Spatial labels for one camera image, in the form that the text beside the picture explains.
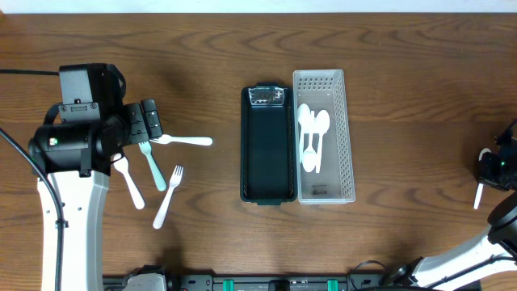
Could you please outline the clear plastic basket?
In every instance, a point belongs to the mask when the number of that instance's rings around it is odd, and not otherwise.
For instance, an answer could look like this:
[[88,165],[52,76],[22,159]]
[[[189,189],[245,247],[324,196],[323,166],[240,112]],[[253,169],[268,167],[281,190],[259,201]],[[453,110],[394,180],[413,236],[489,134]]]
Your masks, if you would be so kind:
[[[296,70],[292,75],[295,105],[298,200],[303,205],[347,204],[355,201],[347,97],[344,72],[334,70]],[[315,120],[321,110],[330,115],[330,128],[323,137],[320,173],[306,172],[298,150],[300,125],[297,109],[306,103]],[[318,132],[315,125],[313,148],[317,162]]]

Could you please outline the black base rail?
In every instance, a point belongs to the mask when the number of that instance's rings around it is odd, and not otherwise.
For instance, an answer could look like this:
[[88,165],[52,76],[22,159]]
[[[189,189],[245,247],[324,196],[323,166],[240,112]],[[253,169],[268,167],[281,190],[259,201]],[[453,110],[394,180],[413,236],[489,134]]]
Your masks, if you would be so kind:
[[354,290],[400,290],[400,286],[381,285],[384,276],[379,271],[352,272],[338,275],[287,274],[278,276],[223,276],[210,273],[179,275],[156,265],[136,268],[126,276],[103,277],[105,290],[122,290],[129,280],[137,275],[156,272],[165,277],[165,289],[171,291],[354,291]]

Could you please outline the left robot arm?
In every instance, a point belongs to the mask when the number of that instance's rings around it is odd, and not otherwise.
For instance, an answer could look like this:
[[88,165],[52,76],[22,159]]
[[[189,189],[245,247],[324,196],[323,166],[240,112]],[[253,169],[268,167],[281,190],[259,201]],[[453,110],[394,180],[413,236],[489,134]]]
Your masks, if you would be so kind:
[[53,105],[29,142],[42,171],[43,290],[103,289],[103,210],[112,158],[162,135],[153,99]]

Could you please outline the white spoon small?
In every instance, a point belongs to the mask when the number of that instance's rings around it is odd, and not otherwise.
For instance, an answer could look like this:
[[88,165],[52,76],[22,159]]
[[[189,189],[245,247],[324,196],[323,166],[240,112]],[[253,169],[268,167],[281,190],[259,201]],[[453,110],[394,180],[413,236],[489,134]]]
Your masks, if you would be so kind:
[[300,137],[298,150],[300,152],[300,162],[303,161],[304,143],[305,143],[305,130],[310,117],[310,109],[306,103],[302,103],[297,109],[297,120],[300,125]]

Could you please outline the black plastic basket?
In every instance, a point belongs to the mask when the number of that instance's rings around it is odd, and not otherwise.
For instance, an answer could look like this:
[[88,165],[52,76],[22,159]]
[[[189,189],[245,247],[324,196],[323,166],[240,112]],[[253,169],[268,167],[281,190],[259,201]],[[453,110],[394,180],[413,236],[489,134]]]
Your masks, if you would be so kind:
[[297,198],[295,109],[292,89],[274,82],[241,93],[240,197],[277,206]]

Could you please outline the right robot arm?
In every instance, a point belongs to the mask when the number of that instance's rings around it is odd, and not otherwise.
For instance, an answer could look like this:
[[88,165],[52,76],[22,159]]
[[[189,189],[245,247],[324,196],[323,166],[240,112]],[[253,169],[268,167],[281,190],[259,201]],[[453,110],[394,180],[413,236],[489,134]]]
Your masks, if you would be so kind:
[[[483,150],[478,185],[501,191],[516,190],[516,138],[496,139],[496,154]],[[516,270],[516,194],[500,202],[478,236],[442,254],[418,258],[387,274],[380,285],[455,290],[485,277]]]

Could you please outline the white spoon long diagonal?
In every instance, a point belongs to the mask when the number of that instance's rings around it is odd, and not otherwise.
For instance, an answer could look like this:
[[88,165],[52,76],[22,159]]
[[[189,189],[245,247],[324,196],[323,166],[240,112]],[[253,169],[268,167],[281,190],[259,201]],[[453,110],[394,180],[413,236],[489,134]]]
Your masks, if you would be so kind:
[[323,137],[330,128],[330,115],[327,110],[321,110],[317,114],[315,125],[318,132],[316,173],[319,174],[322,164]]

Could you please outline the white fork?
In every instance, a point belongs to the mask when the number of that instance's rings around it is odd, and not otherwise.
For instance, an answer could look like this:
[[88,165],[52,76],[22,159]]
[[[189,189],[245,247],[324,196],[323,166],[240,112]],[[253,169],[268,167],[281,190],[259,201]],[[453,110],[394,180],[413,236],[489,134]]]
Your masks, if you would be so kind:
[[168,208],[170,206],[170,202],[172,200],[174,190],[180,185],[183,177],[183,167],[176,166],[174,168],[173,174],[169,180],[169,188],[166,192],[163,202],[160,205],[160,208],[157,212],[156,217],[153,220],[153,228],[155,230],[159,230],[162,228],[164,221],[166,220],[166,215],[168,212]]

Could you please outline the white fork pointing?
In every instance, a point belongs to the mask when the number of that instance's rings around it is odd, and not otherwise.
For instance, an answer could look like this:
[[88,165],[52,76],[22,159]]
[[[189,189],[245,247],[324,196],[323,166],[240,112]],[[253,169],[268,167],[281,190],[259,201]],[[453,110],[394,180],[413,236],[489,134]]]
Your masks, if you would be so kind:
[[210,137],[174,137],[168,134],[163,134],[160,137],[152,138],[151,141],[162,145],[176,142],[196,146],[210,146],[213,143],[213,139]]

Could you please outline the white spoon bowl down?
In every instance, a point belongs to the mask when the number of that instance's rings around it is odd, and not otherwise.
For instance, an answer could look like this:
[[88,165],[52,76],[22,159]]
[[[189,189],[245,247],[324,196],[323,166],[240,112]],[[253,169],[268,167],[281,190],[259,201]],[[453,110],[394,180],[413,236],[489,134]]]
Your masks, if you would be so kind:
[[310,111],[310,117],[305,130],[305,143],[302,166],[306,172],[311,172],[316,166],[316,151],[313,148],[313,135],[315,128],[314,111]]

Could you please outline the mint green plastic fork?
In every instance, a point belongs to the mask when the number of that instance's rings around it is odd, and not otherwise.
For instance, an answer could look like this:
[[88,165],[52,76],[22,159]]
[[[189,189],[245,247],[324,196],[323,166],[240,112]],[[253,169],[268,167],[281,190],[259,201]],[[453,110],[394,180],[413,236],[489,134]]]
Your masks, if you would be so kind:
[[163,174],[162,174],[158,164],[156,163],[156,161],[153,157],[152,146],[150,145],[150,143],[148,141],[145,141],[145,142],[140,142],[139,147],[140,147],[141,152],[143,153],[143,155],[146,157],[146,159],[148,161],[149,168],[151,170],[157,190],[160,192],[165,191],[167,188],[166,181],[165,181],[165,178],[163,177]]

